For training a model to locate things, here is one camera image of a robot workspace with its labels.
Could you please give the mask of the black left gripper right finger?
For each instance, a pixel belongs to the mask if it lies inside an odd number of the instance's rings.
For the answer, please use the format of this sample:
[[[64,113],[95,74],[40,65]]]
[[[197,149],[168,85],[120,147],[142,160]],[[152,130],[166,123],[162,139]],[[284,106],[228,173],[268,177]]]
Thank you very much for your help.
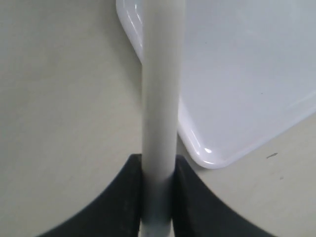
[[[172,222],[176,237],[269,237],[221,201],[183,156],[176,157]]]

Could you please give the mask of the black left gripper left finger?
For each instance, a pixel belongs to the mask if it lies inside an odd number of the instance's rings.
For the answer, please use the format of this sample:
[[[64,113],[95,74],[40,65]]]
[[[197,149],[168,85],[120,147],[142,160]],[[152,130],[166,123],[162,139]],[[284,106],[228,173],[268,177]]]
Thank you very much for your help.
[[[141,155],[130,155],[110,185],[79,213],[44,237],[136,237],[142,205]]]

